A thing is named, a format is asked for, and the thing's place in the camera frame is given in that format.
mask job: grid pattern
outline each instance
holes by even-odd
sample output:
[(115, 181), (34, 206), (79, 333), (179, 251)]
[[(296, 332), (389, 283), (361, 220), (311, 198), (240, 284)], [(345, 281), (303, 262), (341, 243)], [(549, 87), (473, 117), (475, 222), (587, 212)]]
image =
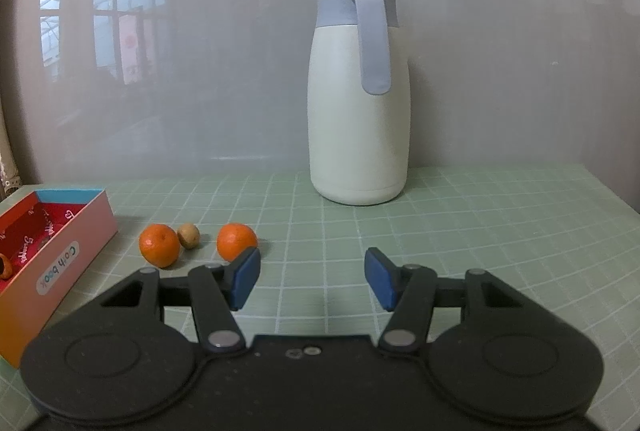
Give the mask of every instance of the grid pattern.
[[(248, 339), (274, 332), (377, 337), (389, 314), (364, 278), (367, 247), (450, 277), (485, 268), (599, 346), (606, 369), (591, 417), (612, 431), (640, 425), (640, 217), (581, 166), (413, 169), (400, 197), (371, 207), (321, 198), (308, 173), (82, 186), (106, 186), (119, 232), (53, 322), (145, 265), (136, 240), (150, 222), (200, 228), (200, 248), (161, 271), (174, 276), (221, 261), (215, 237), (232, 220), (254, 228), (263, 259), (236, 314)], [(456, 309), (437, 309), (430, 339), (458, 317)], [(167, 309), (166, 322), (196, 340), (190, 310)], [(21, 429), (33, 416), (18, 372), (0, 359), (0, 430)]]

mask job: black robotic gripper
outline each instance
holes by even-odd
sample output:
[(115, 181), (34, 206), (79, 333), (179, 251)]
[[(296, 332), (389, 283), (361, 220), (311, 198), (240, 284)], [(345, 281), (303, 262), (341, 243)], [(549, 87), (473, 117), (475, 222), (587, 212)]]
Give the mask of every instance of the black robotic gripper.
[[(602, 356), (579, 331), (484, 270), (464, 279), (396, 267), (369, 249), (365, 274), (393, 312), (368, 335), (258, 335), (230, 310), (260, 273), (231, 265), (160, 279), (143, 268), (42, 332), (21, 372), (42, 417), (33, 431), (598, 431), (585, 412)], [(190, 306), (189, 342), (163, 321)], [(428, 342), (433, 309), (460, 324)]]

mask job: white thermos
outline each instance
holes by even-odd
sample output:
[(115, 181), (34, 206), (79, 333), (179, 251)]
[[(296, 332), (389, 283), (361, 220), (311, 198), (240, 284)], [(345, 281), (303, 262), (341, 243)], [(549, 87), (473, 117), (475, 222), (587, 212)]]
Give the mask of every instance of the white thermos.
[(318, 0), (308, 78), (311, 181), (371, 205), (404, 188), (410, 90), (396, 0)]

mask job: thermos handle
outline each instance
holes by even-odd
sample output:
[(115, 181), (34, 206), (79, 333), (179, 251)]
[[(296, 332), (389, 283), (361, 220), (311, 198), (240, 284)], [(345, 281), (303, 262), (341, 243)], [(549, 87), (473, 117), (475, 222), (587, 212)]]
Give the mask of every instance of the thermos handle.
[(358, 16), (360, 75), (364, 91), (382, 95), (391, 89), (389, 32), (384, 0), (353, 0)]

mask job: pink box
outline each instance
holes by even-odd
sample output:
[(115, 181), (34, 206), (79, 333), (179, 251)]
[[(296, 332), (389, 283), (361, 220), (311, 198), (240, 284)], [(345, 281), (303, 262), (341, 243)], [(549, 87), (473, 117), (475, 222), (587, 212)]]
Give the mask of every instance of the pink box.
[(0, 355), (12, 366), (116, 232), (99, 189), (39, 189), (0, 216), (0, 254), (14, 270), (0, 279)]

